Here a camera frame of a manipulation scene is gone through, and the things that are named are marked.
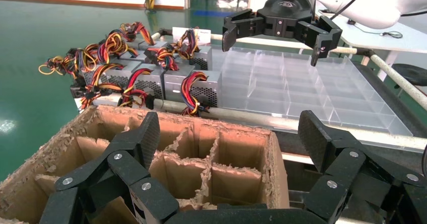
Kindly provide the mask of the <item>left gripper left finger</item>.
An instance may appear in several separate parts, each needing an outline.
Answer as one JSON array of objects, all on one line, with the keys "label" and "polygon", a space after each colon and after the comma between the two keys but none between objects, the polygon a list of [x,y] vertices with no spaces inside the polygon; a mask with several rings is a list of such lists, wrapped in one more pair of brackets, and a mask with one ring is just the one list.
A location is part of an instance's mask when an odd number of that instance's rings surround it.
[{"label": "left gripper left finger", "polygon": [[121,197],[138,223],[165,223],[179,204],[149,173],[159,142],[159,118],[149,112],[138,128],[117,134],[99,157],[56,181],[40,222],[89,223]]}]

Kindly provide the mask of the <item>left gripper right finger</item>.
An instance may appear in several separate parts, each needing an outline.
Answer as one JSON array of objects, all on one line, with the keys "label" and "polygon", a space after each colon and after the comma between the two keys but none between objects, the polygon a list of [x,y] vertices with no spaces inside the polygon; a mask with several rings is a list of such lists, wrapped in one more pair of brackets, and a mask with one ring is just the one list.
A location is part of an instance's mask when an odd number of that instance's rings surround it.
[{"label": "left gripper right finger", "polygon": [[305,210],[335,223],[355,197],[386,223],[426,223],[424,176],[371,152],[350,132],[324,125],[310,110],[300,114],[298,136],[321,174]]}]

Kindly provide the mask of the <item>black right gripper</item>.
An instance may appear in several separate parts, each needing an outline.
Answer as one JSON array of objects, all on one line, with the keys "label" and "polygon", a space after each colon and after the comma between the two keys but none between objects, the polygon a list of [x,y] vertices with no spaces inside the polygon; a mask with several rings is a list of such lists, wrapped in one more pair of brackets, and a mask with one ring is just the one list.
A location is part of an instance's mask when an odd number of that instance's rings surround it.
[{"label": "black right gripper", "polygon": [[329,17],[314,23],[315,0],[267,0],[254,13],[251,9],[224,18],[222,50],[227,52],[237,39],[256,35],[295,38],[313,49],[311,66],[338,47],[342,29]]}]

